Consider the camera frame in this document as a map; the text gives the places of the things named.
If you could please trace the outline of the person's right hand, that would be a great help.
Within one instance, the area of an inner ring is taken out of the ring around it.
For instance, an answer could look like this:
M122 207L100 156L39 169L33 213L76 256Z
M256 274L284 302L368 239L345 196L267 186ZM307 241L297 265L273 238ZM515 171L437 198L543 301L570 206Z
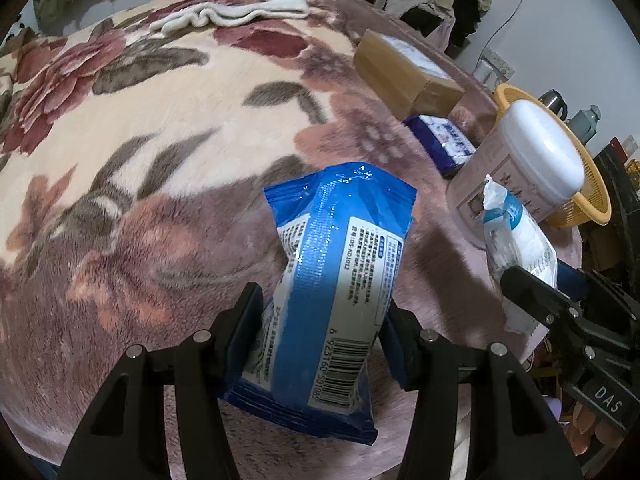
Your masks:
M618 448L625 437L619 429L600 419L580 402L575 404L572 419L564 428L564 434L575 456L587 452L592 437L609 448Z

